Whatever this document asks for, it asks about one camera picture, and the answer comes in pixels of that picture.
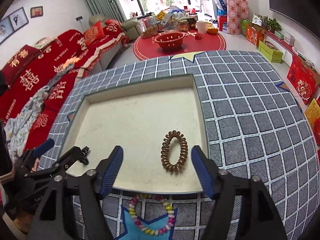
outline tv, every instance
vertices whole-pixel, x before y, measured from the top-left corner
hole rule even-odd
[[[320,39],[320,0],[269,0],[269,5]]]

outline red colander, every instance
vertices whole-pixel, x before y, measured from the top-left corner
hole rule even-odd
[[[159,44],[163,50],[175,50],[179,49],[183,43],[185,33],[171,32],[156,36],[155,42]]]

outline picture frame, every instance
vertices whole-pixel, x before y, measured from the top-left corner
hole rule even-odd
[[[9,18],[14,31],[17,31],[18,29],[29,23],[28,17],[23,7],[10,14]]]
[[[32,7],[30,9],[30,18],[43,16],[43,6]]]
[[[14,33],[9,16],[0,21],[0,44]]]

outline white wall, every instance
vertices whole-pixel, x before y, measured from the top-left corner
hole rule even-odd
[[[320,72],[320,40],[312,33],[303,28],[301,25],[290,20],[289,18],[273,12],[269,9],[269,0],[248,0],[249,16],[252,18],[252,13],[258,13],[269,18],[276,18],[282,26],[282,34],[286,32],[295,37],[294,47],[303,55],[308,57],[314,64],[315,68]]]
[[[43,6],[42,17],[30,18],[30,8]],[[29,23],[0,45],[0,69],[25,44],[32,45],[43,37],[54,37],[69,30],[83,32],[76,17],[82,16],[84,30],[89,28],[91,16],[83,0],[19,0],[13,3],[4,17],[23,7]]]

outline white tray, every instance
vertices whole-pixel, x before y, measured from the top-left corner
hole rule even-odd
[[[178,174],[166,171],[160,152],[165,135],[178,130],[188,143],[188,158]],[[76,162],[68,174],[81,176],[95,169],[116,145],[124,159],[114,188],[146,193],[201,192],[191,161],[191,149],[200,145],[208,155],[201,101],[192,75],[133,83],[87,95],[75,114],[62,153],[88,146],[87,166]],[[170,144],[170,162],[179,159],[177,139]]]

